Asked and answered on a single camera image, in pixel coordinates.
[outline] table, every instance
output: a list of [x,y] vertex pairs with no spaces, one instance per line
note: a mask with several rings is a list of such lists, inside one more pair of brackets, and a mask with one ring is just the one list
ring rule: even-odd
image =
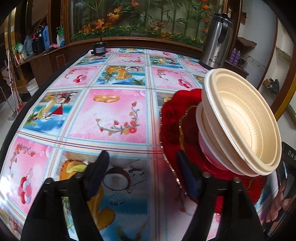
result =
[[[89,203],[104,240],[181,240],[196,204],[163,159],[160,113],[176,91],[202,88],[206,73],[197,59],[158,50],[112,48],[79,58],[32,105],[10,143],[0,175],[2,221],[20,238],[44,180],[67,179],[106,150],[110,166]],[[277,192],[276,176],[269,187]],[[262,220],[270,195],[256,204]],[[63,205],[77,239],[66,198]],[[209,239],[219,220],[215,214]]]

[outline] beige bowl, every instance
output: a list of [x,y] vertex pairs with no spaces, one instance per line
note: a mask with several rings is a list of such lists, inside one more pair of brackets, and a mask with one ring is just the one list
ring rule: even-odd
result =
[[218,148],[216,148],[216,146],[214,145],[212,141],[215,140],[215,138],[213,138],[213,132],[210,128],[206,128],[206,126],[209,127],[209,125],[203,111],[202,102],[200,102],[198,107],[196,108],[195,115],[196,123],[199,130],[198,140],[200,148],[208,161],[222,170],[230,170],[238,175],[244,175],[242,172],[237,170],[237,168],[235,168],[235,166],[227,159],[227,157],[225,157],[225,154],[220,146],[217,145]]
[[243,77],[211,70],[205,92],[217,120],[238,155],[257,173],[274,171],[281,138],[274,115],[260,93]]
[[249,177],[256,177],[259,174],[261,175],[268,175],[268,173],[258,173],[254,170],[252,170],[245,162],[244,160],[238,155],[236,150],[233,148],[231,142],[227,138],[227,136],[224,133],[224,130],[222,129],[221,125],[219,124],[211,105],[207,99],[207,95],[205,93],[205,89],[202,89],[202,104],[204,107],[204,112],[206,115],[206,118],[208,120],[209,126],[212,129],[213,136],[209,136],[212,142],[214,143],[216,149],[221,150],[223,152],[223,156],[226,157],[227,160],[229,160],[236,169],[238,169],[243,174],[249,176]]

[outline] purple bottle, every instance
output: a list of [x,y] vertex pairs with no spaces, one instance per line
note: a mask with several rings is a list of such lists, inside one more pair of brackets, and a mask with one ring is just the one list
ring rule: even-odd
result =
[[238,51],[237,54],[235,55],[233,62],[232,62],[234,65],[237,65],[237,62],[239,61],[240,56],[241,56],[240,51]]
[[233,63],[236,54],[237,54],[236,49],[233,49],[233,50],[231,51],[231,55],[230,55],[230,58],[229,58],[229,62],[230,62],[230,63]]

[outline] blue bottle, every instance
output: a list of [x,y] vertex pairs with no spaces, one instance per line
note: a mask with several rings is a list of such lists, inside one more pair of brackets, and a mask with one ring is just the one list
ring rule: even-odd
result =
[[45,26],[42,34],[43,34],[44,48],[45,50],[48,50],[50,47],[48,25]]

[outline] aquarium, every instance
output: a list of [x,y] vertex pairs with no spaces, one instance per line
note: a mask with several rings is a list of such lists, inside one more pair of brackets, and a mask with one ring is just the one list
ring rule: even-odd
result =
[[202,48],[226,0],[71,0],[71,41],[148,37]]

